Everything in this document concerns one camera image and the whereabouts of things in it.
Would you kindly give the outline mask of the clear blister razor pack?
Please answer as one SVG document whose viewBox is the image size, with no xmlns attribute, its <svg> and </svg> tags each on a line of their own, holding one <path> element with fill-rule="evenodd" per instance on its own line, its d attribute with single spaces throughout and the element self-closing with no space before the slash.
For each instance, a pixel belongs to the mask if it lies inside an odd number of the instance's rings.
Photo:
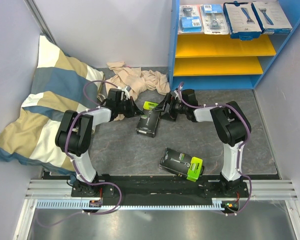
<svg viewBox="0 0 300 240">
<path fill-rule="evenodd" d="M 228 35 L 228 25 L 226 22 L 223 6 L 221 4 L 200 5 L 203 31 L 206 35 Z"/>
</svg>

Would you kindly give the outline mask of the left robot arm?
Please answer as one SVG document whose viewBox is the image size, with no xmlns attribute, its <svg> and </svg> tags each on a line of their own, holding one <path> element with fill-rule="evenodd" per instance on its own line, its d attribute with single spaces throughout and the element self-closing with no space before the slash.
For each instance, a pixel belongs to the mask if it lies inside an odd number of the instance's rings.
<svg viewBox="0 0 300 240">
<path fill-rule="evenodd" d="M 75 169 L 74 192 L 94 197 L 100 191 L 98 173 L 92 167 L 89 156 L 92 130 L 114 121 L 119 115 L 132 118 L 144 114 L 130 95 L 130 89 L 129 86 L 111 88 L 100 106 L 80 113 L 73 110 L 64 113 L 55 144 L 70 158 Z"/>
</svg>

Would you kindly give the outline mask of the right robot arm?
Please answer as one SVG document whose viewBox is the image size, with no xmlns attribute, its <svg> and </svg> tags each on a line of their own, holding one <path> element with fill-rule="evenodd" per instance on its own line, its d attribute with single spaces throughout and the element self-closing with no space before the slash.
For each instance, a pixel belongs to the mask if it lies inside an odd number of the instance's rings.
<svg viewBox="0 0 300 240">
<path fill-rule="evenodd" d="M 183 114 L 193 123 L 214 124 L 217 136 L 223 143 L 224 156 L 219 191 L 225 197 L 232 196 L 243 182 L 242 155 L 251 134 L 251 125 L 239 105 L 235 101 L 199 105 L 195 91 L 186 89 L 167 93 L 154 110 L 163 112 L 162 116 L 170 121 Z"/>
</svg>

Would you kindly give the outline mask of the white box blue razor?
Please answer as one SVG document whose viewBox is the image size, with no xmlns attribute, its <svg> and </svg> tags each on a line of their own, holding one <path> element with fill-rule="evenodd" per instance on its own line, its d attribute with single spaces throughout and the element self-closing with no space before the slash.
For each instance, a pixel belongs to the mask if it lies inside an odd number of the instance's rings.
<svg viewBox="0 0 300 240">
<path fill-rule="evenodd" d="M 251 41 L 262 34 L 251 2 L 225 2 L 223 13 L 231 39 Z"/>
</svg>

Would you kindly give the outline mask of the blue blister razor pack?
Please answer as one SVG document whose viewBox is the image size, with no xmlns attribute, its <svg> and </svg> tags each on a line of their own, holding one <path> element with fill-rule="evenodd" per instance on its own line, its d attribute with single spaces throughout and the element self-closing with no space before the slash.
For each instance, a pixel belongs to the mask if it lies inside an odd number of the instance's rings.
<svg viewBox="0 0 300 240">
<path fill-rule="evenodd" d="M 203 33 L 203 23 L 198 5 L 179 6 L 179 34 L 199 34 Z"/>
</svg>

